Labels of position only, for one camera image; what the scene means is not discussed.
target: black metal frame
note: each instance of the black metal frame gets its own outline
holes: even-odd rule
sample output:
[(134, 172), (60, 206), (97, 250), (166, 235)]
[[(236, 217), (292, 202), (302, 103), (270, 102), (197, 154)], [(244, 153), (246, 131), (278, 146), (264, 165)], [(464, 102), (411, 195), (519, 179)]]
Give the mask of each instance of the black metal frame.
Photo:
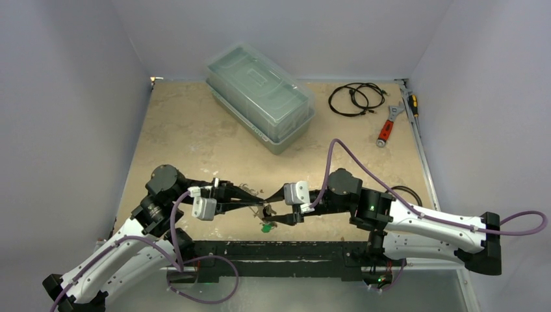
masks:
[[(196, 240), (196, 257), (219, 255), (233, 262), (239, 276), (265, 278), (340, 278), (362, 281), (369, 273), (366, 267), (386, 267), (390, 259), (370, 257), (369, 242), (266, 242)], [(392, 261), (399, 267), (402, 261)], [(201, 260), (198, 283), (216, 283), (221, 276), (234, 276), (231, 267), (216, 259)], [(190, 279), (171, 278), (173, 283), (190, 283)]]

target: small tool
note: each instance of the small tool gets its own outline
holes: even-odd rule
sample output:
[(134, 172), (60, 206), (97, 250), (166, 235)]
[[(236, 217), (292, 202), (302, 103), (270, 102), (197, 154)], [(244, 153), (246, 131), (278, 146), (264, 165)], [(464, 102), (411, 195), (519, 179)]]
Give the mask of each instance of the small tool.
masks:
[(411, 94), (409, 97), (407, 97), (407, 104), (409, 105), (411, 113), (413, 114), (413, 118), (415, 119), (415, 127), (417, 127), (417, 132), (419, 132), (419, 135), (421, 135), (421, 132), (419, 131), (419, 110), (417, 107), (417, 97), (414, 94)]
[(387, 145), (387, 140), (391, 135), (394, 121), (396, 120), (397, 115), (405, 110), (405, 105), (403, 102), (400, 102), (398, 106), (389, 106), (389, 110), (389, 119), (387, 119), (387, 122), (385, 122), (385, 125), (383, 126), (383, 129), (381, 129), (381, 133), (379, 134), (379, 138), (377, 139), (377, 146), (379, 146), (380, 148)]

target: green plastic container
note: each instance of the green plastic container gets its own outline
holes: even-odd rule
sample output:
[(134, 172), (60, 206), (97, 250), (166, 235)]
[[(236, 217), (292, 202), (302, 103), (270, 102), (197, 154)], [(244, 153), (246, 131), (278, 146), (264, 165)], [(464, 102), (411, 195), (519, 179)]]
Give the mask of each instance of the green plastic container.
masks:
[(213, 94), (272, 153), (306, 132), (314, 94), (250, 45), (231, 48), (207, 65)]
[(260, 129), (256, 128), (255, 125), (253, 125), (250, 121), (247, 120), (241, 113), (239, 113), (228, 101), (226, 101), (215, 89), (211, 88), (212, 95), (214, 96), (216, 102), (220, 104), (230, 115), (234, 116), (237, 121), (249, 133), (251, 133), (262, 145), (266, 146), (267, 149), (269, 149), (273, 154), (279, 155), (283, 151), (285, 151), (294, 141), (296, 141), (297, 138), (300, 138), (301, 135), (303, 135), (306, 130), (308, 130), (308, 127), (310, 126), (310, 122), (312, 121), (312, 117), (314, 117), (314, 114), (312, 112), (311, 117), (302, 124), (301, 127), (295, 129), (287, 138), (284, 140), (275, 143), (274, 141), (270, 140)]

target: green object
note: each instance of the green object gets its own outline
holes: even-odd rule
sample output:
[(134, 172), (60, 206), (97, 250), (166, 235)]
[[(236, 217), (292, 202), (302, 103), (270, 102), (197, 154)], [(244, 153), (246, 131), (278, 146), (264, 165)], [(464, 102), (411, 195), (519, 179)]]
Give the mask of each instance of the green object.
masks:
[(272, 228), (273, 228), (273, 225), (265, 224), (265, 225), (262, 226), (262, 232), (263, 233), (268, 233), (272, 230)]

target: adjustable wrench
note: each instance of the adjustable wrench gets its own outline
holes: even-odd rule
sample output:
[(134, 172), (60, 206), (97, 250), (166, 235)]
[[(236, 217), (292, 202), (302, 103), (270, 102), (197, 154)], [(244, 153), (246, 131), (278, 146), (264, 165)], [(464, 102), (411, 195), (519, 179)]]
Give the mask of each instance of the adjustable wrench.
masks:
[(397, 115), (405, 110), (404, 103), (401, 101), (398, 106), (389, 106), (389, 110), (389, 119), (387, 120), (387, 122), (385, 122), (385, 125), (383, 126), (383, 128), (381, 129), (381, 133), (379, 134), (379, 138), (377, 139), (377, 146), (379, 146), (380, 148), (384, 147), (387, 144), (387, 140), (391, 135), (392, 126), (394, 125), (394, 121), (396, 120)]

